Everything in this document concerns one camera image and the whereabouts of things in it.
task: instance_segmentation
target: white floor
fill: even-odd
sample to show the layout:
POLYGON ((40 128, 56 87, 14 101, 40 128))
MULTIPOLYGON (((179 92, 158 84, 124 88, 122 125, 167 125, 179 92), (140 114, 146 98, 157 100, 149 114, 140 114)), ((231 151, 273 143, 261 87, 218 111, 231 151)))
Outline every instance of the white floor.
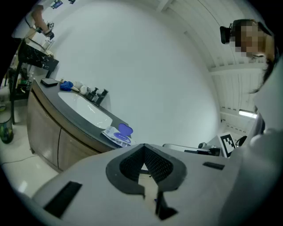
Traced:
POLYGON ((0 141, 0 165, 11 186, 32 197, 43 184, 58 173, 31 153, 26 116, 26 106, 15 107, 14 138, 9 144, 0 141))

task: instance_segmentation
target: white wall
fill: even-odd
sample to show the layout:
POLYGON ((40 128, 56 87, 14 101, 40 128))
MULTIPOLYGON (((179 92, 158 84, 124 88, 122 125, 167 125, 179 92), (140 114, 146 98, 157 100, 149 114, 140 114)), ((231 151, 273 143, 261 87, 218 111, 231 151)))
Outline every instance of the white wall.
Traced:
POLYGON ((133 128, 138 143, 197 147, 217 134, 211 76, 174 22, 135 2, 63 2, 43 14, 55 22, 56 79, 109 90, 102 106, 133 128))

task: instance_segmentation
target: black phone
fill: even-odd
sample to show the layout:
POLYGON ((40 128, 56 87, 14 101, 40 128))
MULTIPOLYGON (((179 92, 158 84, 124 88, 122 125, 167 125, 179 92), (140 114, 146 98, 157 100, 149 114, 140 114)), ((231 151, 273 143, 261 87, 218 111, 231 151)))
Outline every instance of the black phone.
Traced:
POLYGON ((58 84, 55 79, 42 79, 40 82, 47 87, 56 86, 58 84))

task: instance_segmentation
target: white ceiling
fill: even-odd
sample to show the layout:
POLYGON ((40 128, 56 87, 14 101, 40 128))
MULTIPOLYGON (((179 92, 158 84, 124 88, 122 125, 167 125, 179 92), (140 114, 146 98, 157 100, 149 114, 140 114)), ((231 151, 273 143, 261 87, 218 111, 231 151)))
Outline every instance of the white ceiling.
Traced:
POLYGON ((227 130, 248 135, 254 119, 240 116, 239 109, 253 111, 251 91, 261 83, 265 59, 251 60, 220 41, 220 26, 236 19, 262 21, 244 0, 136 0, 178 21, 207 65, 218 95, 221 119, 227 130))

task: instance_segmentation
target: bathroom sink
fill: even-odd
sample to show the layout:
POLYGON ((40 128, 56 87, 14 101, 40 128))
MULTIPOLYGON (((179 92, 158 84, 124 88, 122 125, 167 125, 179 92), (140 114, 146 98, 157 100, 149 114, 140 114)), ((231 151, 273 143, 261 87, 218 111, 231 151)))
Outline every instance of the bathroom sink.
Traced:
POLYGON ((84 119, 98 128, 106 129, 112 119, 78 94, 59 92, 59 97, 84 119))

